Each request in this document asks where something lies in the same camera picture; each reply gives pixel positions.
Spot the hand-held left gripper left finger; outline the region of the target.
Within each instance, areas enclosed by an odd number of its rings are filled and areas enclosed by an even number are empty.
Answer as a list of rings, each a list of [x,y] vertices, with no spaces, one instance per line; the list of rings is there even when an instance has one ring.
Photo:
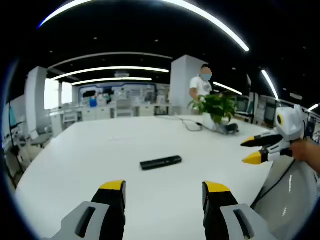
[[[115,180],[99,187],[91,201],[84,201],[61,221],[51,240],[121,240],[126,217],[126,181]]]

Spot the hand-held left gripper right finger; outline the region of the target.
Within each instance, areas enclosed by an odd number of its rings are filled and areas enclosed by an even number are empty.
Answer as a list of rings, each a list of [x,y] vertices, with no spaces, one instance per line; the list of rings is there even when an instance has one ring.
[[[231,190],[211,181],[202,183],[203,226],[207,240],[274,240],[267,222]]]

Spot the person's right hand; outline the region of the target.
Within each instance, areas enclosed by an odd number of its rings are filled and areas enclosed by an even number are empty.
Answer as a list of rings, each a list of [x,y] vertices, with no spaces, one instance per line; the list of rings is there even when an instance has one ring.
[[[298,161],[309,162],[313,156],[313,148],[313,143],[302,139],[296,140],[290,144],[292,156]]]

